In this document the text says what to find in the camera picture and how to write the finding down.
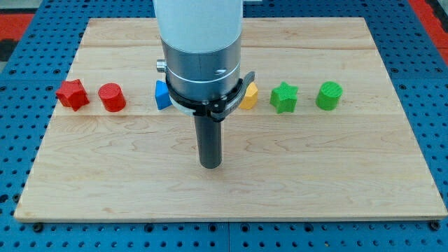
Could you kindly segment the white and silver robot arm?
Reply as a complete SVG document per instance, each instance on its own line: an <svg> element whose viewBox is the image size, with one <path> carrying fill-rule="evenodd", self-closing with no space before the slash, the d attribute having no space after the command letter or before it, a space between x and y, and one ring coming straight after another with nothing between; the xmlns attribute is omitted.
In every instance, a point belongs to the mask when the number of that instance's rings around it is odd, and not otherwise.
<svg viewBox="0 0 448 252"><path fill-rule="evenodd" d="M155 0L167 81L195 101L215 100L240 76L242 0Z"/></svg>

